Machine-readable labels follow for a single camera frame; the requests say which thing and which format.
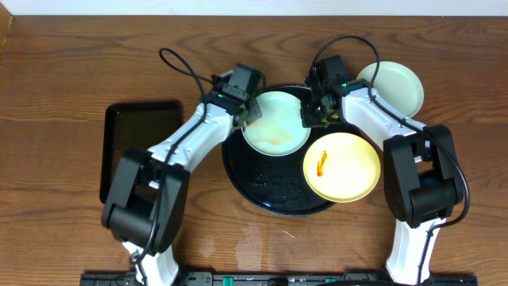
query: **yellow plate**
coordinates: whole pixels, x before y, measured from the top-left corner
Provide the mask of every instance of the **yellow plate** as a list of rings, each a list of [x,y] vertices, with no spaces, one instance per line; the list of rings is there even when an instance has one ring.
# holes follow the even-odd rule
[[[310,188],[336,203],[366,196],[377,184],[380,169],[375,149],[363,138],[350,133],[331,133],[319,138],[303,159],[303,174]]]

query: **round black tray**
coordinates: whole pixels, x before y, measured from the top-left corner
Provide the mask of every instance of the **round black tray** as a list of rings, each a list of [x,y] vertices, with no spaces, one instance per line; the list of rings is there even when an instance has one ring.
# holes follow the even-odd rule
[[[299,85],[269,87],[262,92],[267,91],[284,91],[300,100],[310,97],[310,89]],[[233,186],[251,203],[278,215],[311,215],[334,203],[309,187],[303,175],[303,158],[317,139],[336,132],[360,135],[360,131],[349,124],[313,128],[298,151],[270,157],[249,146],[241,130],[237,130],[222,143],[222,160]]]

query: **wooden table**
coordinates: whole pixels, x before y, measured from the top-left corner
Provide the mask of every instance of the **wooden table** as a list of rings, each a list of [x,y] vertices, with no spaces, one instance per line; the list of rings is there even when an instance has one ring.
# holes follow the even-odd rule
[[[346,33],[413,69],[425,87],[416,119],[452,130],[471,210],[439,233],[431,270],[508,284],[501,17],[15,17],[0,63],[0,284],[76,285],[82,272],[129,269],[100,223],[104,112],[179,99],[188,118],[198,100],[193,79],[163,64],[158,48],[174,48],[202,75],[241,62],[266,72],[268,84],[301,83],[319,47]],[[355,41],[333,53],[352,74],[373,61]],[[310,217],[269,214],[234,189],[216,148],[192,175],[175,259],[218,272],[380,269],[394,235],[382,186]]]

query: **orange object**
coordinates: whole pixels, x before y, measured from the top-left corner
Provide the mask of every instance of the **orange object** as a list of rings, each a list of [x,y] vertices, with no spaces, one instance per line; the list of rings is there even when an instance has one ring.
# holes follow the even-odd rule
[[[326,151],[323,151],[321,153],[321,159],[317,163],[317,176],[323,176],[325,175],[325,160],[328,155],[326,154]]]

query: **white wall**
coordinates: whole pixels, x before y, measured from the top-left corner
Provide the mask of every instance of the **white wall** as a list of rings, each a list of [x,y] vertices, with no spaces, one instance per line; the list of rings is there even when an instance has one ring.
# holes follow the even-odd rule
[[[0,2],[13,15],[508,15],[508,0],[0,0]]]

